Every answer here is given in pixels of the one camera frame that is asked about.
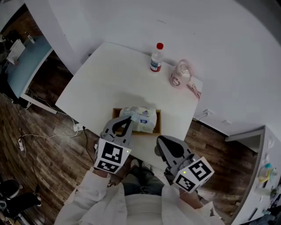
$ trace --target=plastic bottle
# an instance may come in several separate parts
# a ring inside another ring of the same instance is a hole
[[[159,72],[161,69],[161,64],[163,60],[163,48],[162,43],[158,43],[156,49],[152,52],[150,61],[150,70],[152,72]]]

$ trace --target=desk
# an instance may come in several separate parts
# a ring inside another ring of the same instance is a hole
[[[5,73],[8,75],[8,83],[17,98],[23,99],[56,114],[57,111],[42,104],[25,94],[35,74],[53,51],[46,38],[41,36],[34,38],[35,43],[28,39],[24,45],[25,50],[18,58],[18,65],[9,64]]]
[[[270,140],[274,140],[272,148],[269,147]],[[281,175],[281,142],[267,126],[255,131],[232,135],[227,137],[225,141],[238,141],[258,153],[251,181],[236,213],[232,217],[231,224],[239,225],[262,217],[262,211],[270,207],[270,197],[263,196],[262,201],[260,202],[261,195],[257,194],[255,189],[257,187],[262,187],[258,180],[258,174],[261,167],[264,165],[266,154],[269,156],[272,166],[276,168],[278,175],[274,176],[272,182],[268,182],[265,188],[271,189],[272,186],[277,187]],[[258,210],[249,220],[256,207]]]
[[[56,106],[97,135],[112,119],[113,108],[135,105],[160,109],[162,134],[184,140],[198,99],[190,90],[170,85],[171,65],[163,63],[161,71],[153,74],[149,62],[148,55],[105,42],[78,70]],[[132,135],[131,154],[165,169],[166,164],[154,152],[156,138]]]

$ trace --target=bottle label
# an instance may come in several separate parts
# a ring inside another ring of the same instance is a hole
[[[153,72],[158,72],[161,69],[161,62],[155,62],[153,60],[150,61],[150,69]]]

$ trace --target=shoe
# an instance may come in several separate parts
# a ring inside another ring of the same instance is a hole
[[[151,165],[149,163],[147,163],[147,162],[143,161],[142,164],[141,164],[141,167],[142,168],[146,168],[146,169],[151,171]]]
[[[137,159],[132,160],[132,162],[131,162],[131,168],[132,168],[133,166],[140,167],[140,163],[139,163],[139,161],[138,161]]]

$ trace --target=wooden floor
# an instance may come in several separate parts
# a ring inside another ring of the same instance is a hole
[[[72,75],[53,56],[43,64],[30,88],[54,105]],[[52,139],[26,136],[27,154],[18,149],[21,134],[74,135],[72,120],[62,114],[54,115],[35,105],[29,110],[20,109],[0,94],[0,174],[4,180],[20,182],[23,192],[34,192],[37,180],[40,185],[42,207],[26,210],[24,215],[32,224],[53,224],[71,191],[81,182],[92,162],[85,150],[83,132],[75,138],[57,136]],[[93,153],[98,136],[86,131],[88,149]],[[237,142],[226,143],[224,136],[192,122],[185,141],[192,151],[204,156],[215,174],[204,184],[199,193],[228,215],[232,215],[247,188],[256,158],[246,147]],[[130,161],[113,180],[120,180],[129,168]]]

